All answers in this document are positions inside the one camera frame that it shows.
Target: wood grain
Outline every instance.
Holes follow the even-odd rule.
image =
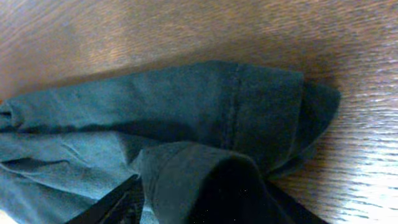
[[[0,0],[0,98],[170,65],[303,71],[343,94],[278,181],[330,223],[398,223],[398,1]]]

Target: folded cloth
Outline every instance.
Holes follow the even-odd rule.
[[[0,209],[21,223],[65,223],[137,174],[143,223],[186,215],[230,157],[267,179],[300,168],[339,99],[301,73],[228,62],[18,96],[0,105]],[[201,169],[185,172],[192,164]],[[172,209],[163,194],[192,199]]]

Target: garment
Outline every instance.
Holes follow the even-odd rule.
[[[299,169],[339,98],[298,72],[228,62],[18,96],[0,106],[0,209],[65,223],[139,175],[142,222],[176,223],[223,161],[265,179]]]

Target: teal fabric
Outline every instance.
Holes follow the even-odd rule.
[[[198,183],[231,153],[267,179],[299,169],[339,99],[299,72],[228,62],[18,96],[0,105],[0,209],[20,223],[64,223],[138,174],[143,217],[156,220],[154,189],[190,182],[175,173],[197,161],[207,168],[183,174]]]

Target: wooden table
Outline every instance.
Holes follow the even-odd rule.
[[[277,183],[331,223],[398,223],[398,1],[0,0],[0,98],[209,59],[303,71],[343,94]]]

